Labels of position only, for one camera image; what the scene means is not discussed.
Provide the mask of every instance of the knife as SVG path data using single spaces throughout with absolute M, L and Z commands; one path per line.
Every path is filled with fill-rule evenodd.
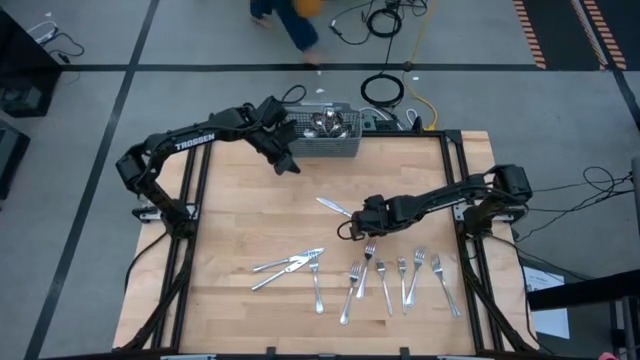
M 351 218 L 351 213 L 348 212 L 347 210 L 343 209 L 342 207 L 340 207 L 340 205 L 334 203 L 331 200 L 327 200 L 325 198 L 316 198 L 316 200 L 318 200 L 319 202 L 321 202 L 323 205 L 325 205 L 326 207 L 328 207 L 329 209 L 339 212 L 340 214 Z
M 320 256 L 320 255 L 322 255 L 323 252 L 324 252 L 324 248 L 317 248 L 317 249 L 313 249 L 311 251 L 304 251 L 304 252 L 301 252 L 298 255 L 294 255 L 292 257 L 288 257 L 288 258 L 285 258 L 285 259 L 282 259 L 282 260 L 279 260 L 279 261 L 276 261 L 276 262 L 272 262 L 272 263 L 269 263 L 269 264 L 266 264 L 266 265 L 255 266 L 251 271 L 252 272 L 260 272 L 262 270 L 265 270 L 265 269 L 268 269 L 268 268 L 271 268 L 271 267 L 274 267 L 274 266 L 290 263 L 290 262 L 295 263 L 297 261 L 304 261 L 304 260 L 309 261 L 308 259 L 311 256 L 313 256 L 313 254 L 316 254 L 316 255 Z

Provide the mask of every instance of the gray floor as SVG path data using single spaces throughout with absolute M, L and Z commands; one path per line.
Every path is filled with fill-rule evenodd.
M 326 29 L 331 16 L 351 3 L 357 4 L 331 2 L 316 19 L 331 61 L 382 62 L 386 41 L 372 38 L 363 47 L 350 48 Z M 86 64 L 126 64 L 148 4 L 149 0 L 5 0 L 9 13 L 25 28 L 52 12 L 61 30 L 87 47 L 86 57 L 78 61 Z M 264 31 L 247 23 L 245 10 L 246 2 L 240 1 L 161 0 L 141 63 L 299 61 L 279 24 Z M 394 41 L 393 62 L 410 56 L 420 25 L 407 14 L 403 32 Z M 482 6 L 473 0 L 440 1 L 417 61 L 532 64 L 519 26 L 510 0 L 485 0 Z M 345 35 L 361 30 L 360 24 L 349 25 L 342 18 L 338 27 Z M 66 73 L 47 117 L 2 116 L 32 138 L 0 212 L 0 283 L 12 290 L 0 295 L 2 358 L 24 355 L 123 75 L 82 73 L 77 82 L 65 85 L 77 76 Z M 203 121 L 211 111 L 245 101 L 258 103 L 271 94 L 279 97 L 298 83 L 309 89 L 308 99 L 365 106 L 359 88 L 370 75 L 362 71 L 137 73 L 41 356 L 110 349 L 124 273 L 140 230 L 130 215 L 137 202 L 113 166 L 129 146 L 153 132 Z M 626 76 L 640 94 L 640 74 Z M 640 135 L 609 73 L 449 71 L 413 72 L 411 77 L 419 78 L 412 80 L 412 86 L 437 107 L 439 128 L 489 131 L 497 162 L 524 166 L 535 188 L 580 182 L 582 170 L 590 165 L 624 176 L 631 157 L 640 155 Z M 392 91 L 384 84 L 372 84 L 374 97 Z M 408 97 L 398 114 L 409 107 L 430 119 L 427 109 Z M 567 208 L 590 194 L 587 188 L 539 194 L 531 205 Z M 548 218 L 532 212 L 516 229 L 526 233 Z M 522 247 L 592 276 L 635 268 L 640 239 L 632 199 L 621 196 L 568 215 Z M 605 331 L 593 331 L 595 337 L 602 335 L 603 347 L 608 340 Z M 598 340 L 592 336 L 589 341 Z

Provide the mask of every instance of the silver fork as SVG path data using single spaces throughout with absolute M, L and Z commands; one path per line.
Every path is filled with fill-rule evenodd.
M 402 285 L 402 313 L 407 314 L 407 292 L 404 288 L 404 274 L 407 272 L 407 259 L 400 256 L 398 258 L 398 271 L 400 272 L 400 283 Z
M 411 289 L 409 290 L 409 296 L 407 297 L 407 306 L 413 307 L 416 303 L 416 283 L 418 282 L 418 271 L 420 270 L 420 266 L 424 263 L 424 257 L 427 254 L 427 247 L 424 245 L 420 245 L 418 249 L 416 249 L 415 256 L 413 257 L 413 281 L 411 281 Z
M 382 288 L 384 289 L 384 297 L 387 300 L 387 310 L 389 310 L 389 316 L 393 316 L 393 307 L 391 307 L 391 299 L 389 298 L 389 290 L 387 289 L 387 282 L 384 280 L 384 275 L 387 269 L 384 267 L 384 263 L 380 258 L 376 259 L 376 266 L 378 267 L 378 274 L 382 277 Z
M 369 260 L 373 257 L 373 254 L 376 252 L 376 240 L 369 239 L 367 240 L 367 246 L 364 248 L 364 269 L 362 269 L 362 280 L 360 281 L 360 286 L 358 287 L 358 292 L 356 293 L 356 299 L 362 300 L 364 299 L 364 288 L 367 282 L 367 269 L 369 268 Z
M 342 316 L 340 316 L 340 324 L 347 325 L 349 322 L 349 309 L 351 308 L 351 295 L 353 295 L 353 289 L 356 288 L 358 282 L 358 275 L 360 275 L 360 263 L 354 261 L 351 265 L 351 273 L 349 274 L 349 295 L 347 296 L 347 302 L 344 304 L 342 310 Z
M 438 254 L 431 255 L 431 268 L 433 269 L 433 273 L 436 274 L 438 279 L 440 279 L 442 288 L 444 288 L 444 293 L 447 295 L 447 300 L 449 301 L 449 307 L 451 308 L 453 317 L 459 318 L 460 311 L 458 311 L 458 307 L 456 306 L 455 301 L 453 301 L 453 296 L 451 296 L 451 293 L 447 288 L 447 283 L 444 282 L 444 277 L 442 276 L 442 265 L 440 264 L 440 256 Z
M 320 298 L 320 289 L 318 289 L 318 254 L 313 253 L 309 261 L 309 268 L 313 273 L 313 285 L 316 289 L 316 313 L 322 314 L 324 312 L 324 306 L 322 305 L 322 299 Z

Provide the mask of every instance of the butcher block tabletop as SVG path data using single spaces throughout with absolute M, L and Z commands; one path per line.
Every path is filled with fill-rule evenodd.
M 494 165 L 487 133 L 463 132 L 463 139 L 471 174 Z M 451 150 L 459 180 L 453 146 Z M 173 197 L 178 197 L 185 160 L 186 153 L 169 158 L 158 180 Z M 408 347 L 412 355 L 474 354 L 451 210 L 429 214 L 407 230 L 377 238 L 374 257 L 382 259 L 387 268 L 393 316 L 389 316 L 381 277 L 371 261 L 366 296 L 357 300 L 354 294 L 350 322 L 341 325 L 349 270 L 354 260 L 364 261 L 366 241 L 340 240 L 336 229 L 345 216 L 316 201 L 324 197 L 355 211 L 371 195 L 418 195 L 445 186 L 439 140 L 363 138 L 356 158 L 296 161 L 301 174 L 277 176 L 250 145 L 214 144 L 180 352 L 261 354 L 275 346 L 279 354 L 394 355 L 400 347 Z M 196 182 L 194 176 L 191 194 L 195 194 Z M 137 251 L 163 232 L 159 222 L 142 225 Z M 494 233 L 511 239 L 507 225 L 496 222 Z M 155 308 L 169 243 L 168 238 L 163 240 L 136 264 L 114 346 L 128 342 Z M 413 253 L 419 245 L 427 246 L 427 261 L 420 270 L 415 306 L 403 315 L 397 259 L 404 256 L 408 260 L 408 292 Z M 319 247 L 326 249 L 319 257 L 323 314 L 315 312 L 313 277 L 306 265 L 251 291 L 253 285 L 286 265 L 260 273 L 252 273 L 252 267 Z M 497 305 L 523 338 L 536 346 L 526 329 L 523 279 L 514 249 L 490 239 L 485 240 L 485 249 Z M 434 253 L 440 256 L 444 278 L 462 313 L 457 319 L 429 266 Z M 164 345 L 169 343 L 174 308 L 168 314 Z M 485 346 L 491 348 L 487 315 L 480 301 L 478 309 Z

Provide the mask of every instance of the butter knife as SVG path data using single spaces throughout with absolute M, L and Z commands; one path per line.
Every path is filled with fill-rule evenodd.
M 347 210 L 343 209 L 342 207 L 340 207 L 340 205 L 334 203 L 331 200 L 327 200 L 325 198 L 316 198 L 316 200 L 318 200 L 319 202 L 321 202 L 324 206 L 328 207 L 329 209 L 335 211 L 335 212 L 339 212 L 340 214 L 351 218 L 351 213 L 348 212 Z

